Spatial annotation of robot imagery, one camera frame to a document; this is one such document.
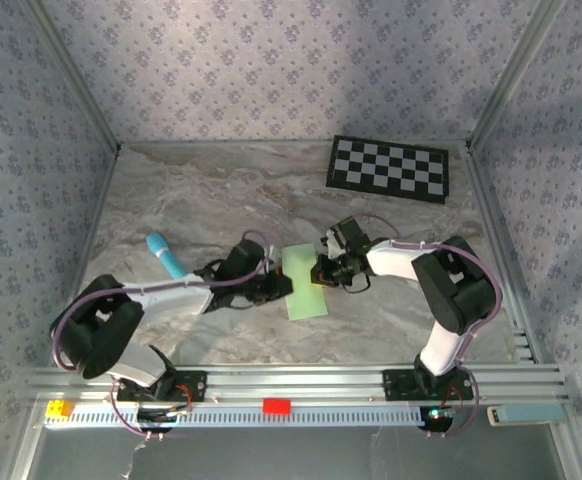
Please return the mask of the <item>red block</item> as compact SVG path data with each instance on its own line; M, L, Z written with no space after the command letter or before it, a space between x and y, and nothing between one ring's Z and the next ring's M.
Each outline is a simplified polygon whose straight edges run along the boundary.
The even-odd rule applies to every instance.
M262 413L265 415L288 416L292 412L290 399L267 397L262 401Z

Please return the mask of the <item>light blue cylindrical tool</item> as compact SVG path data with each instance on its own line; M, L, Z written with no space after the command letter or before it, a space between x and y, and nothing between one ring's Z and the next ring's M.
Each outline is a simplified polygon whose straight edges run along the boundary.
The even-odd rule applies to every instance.
M150 233L146 237L146 243L151 253L161 262L173 279L183 278L187 275L186 269L172 252L167 240L160 233Z

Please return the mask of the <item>light green paper sheet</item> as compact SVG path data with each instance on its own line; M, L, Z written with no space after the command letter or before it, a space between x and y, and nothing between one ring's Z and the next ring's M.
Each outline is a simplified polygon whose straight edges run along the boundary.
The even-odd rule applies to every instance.
M282 272L291 280L293 287L293 292L285 297L290 321L306 320L328 313L322 286L311 280L311 269L316 260L312 243L282 249Z

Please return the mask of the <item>black controller board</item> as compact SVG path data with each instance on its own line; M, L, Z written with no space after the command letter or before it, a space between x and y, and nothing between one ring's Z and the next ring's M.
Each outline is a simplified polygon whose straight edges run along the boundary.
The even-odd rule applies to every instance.
M180 411L177 407L166 409L140 408L136 414L136 422L144 433L166 434L177 423Z
M452 426L456 411L452 407L421 407L423 424L419 429L427 433L445 434Z

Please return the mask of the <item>aluminium mounting rail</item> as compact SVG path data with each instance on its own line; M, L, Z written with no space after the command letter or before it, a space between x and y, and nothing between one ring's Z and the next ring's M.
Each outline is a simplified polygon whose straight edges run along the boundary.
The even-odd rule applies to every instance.
M298 406L364 405L385 401L382 372L388 365L257 365L191 366L206 373L203 405L258 406L267 397L290 399ZM569 401L559 368L551 364L474 364L480 403L522 404ZM25 381L28 398L68 398L100 402L109 392L108 376L84 380L75 373L37 368Z

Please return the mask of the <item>light blue flat device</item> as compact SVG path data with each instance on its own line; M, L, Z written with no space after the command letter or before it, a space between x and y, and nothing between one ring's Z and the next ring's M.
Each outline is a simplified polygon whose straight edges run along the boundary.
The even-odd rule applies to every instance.
M508 404L486 408L487 419L493 427L529 426L560 423L567 420L561 404Z

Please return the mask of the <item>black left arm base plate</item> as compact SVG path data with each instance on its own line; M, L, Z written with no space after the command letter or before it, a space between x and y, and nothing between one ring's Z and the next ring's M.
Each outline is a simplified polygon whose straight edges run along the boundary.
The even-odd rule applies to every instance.
M206 371L174 370L166 372L149 387L123 380L116 399L122 402L203 402L206 388Z

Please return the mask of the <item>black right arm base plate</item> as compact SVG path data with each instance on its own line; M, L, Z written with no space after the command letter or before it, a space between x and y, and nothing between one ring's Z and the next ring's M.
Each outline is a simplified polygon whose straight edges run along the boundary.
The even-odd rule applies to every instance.
M447 398L473 400L469 375L457 368L434 377L422 369L387 369L382 372L382 386L387 401L438 401Z

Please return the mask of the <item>black and white checkerboard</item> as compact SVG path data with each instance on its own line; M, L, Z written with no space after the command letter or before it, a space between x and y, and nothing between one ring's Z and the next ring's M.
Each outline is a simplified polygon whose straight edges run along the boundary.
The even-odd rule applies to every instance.
M329 188L443 204L449 196L446 150L337 135Z

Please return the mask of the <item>yellow block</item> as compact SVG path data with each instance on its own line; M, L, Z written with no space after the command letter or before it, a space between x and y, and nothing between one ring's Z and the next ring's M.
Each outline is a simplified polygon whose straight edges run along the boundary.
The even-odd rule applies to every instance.
M46 419L67 419L74 410L74 403L66 399L49 400L45 409Z

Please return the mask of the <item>aluminium table edge rail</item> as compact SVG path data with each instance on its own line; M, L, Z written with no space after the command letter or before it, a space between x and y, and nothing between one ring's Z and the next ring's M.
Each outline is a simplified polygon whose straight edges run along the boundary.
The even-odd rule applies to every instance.
M79 295L79 293L81 291L80 288L81 288L82 281L84 279L85 272L86 272L86 269L87 269L87 266L89 263L90 252L91 252L91 249L92 249L94 241L95 241L99 221L100 221L100 218L102 215L102 210L103 210L103 207L104 207L104 204L106 201L108 189L109 189L109 186L110 186L110 183L111 183L114 171L115 171L115 167L116 167L119 155L120 155L120 151L121 151L121 145L118 145L117 149L112 154L111 162L109 163L109 166L106 169L104 180L103 180L103 183L101 185L101 188L100 188L98 196L97 196L97 202L95 205L95 209L94 209L94 212L90 218L89 229L87 231L87 236L85 239L85 245L84 245L83 251L80 255L80 260L79 260L79 263L77 266L77 273L76 273L74 281L70 287L69 294L67 297L67 302L66 302L65 307L63 307L63 311L70 307L70 305L77 298L77 296ZM54 333L50 333L50 336L51 336L51 340L52 340L52 349L51 349L51 357L50 358L53 360L55 365L58 366L58 368L60 368L61 370L64 370L64 371L74 370L73 365L69 364L68 366L66 366L63 363L62 354L60 353L59 340L55 340Z
M467 151L467 171L486 230L486 238L494 261L494 272L500 282L503 304L515 337L515 350L521 363L540 364L543 354L535 338L522 290L515 277L515 268L509 263L508 237L500 225L496 201L490 194L486 178L480 172L479 162Z

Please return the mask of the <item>aluminium frame post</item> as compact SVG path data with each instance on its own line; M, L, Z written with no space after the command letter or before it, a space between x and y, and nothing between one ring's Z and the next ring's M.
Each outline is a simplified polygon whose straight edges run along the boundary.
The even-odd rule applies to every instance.
M470 153L475 154L483 147L565 2L538 0L475 128L466 140Z
M77 104L89 120L98 140L112 155L116 155L120 149L119 142L44 5L40 0L19 0L19 2Z

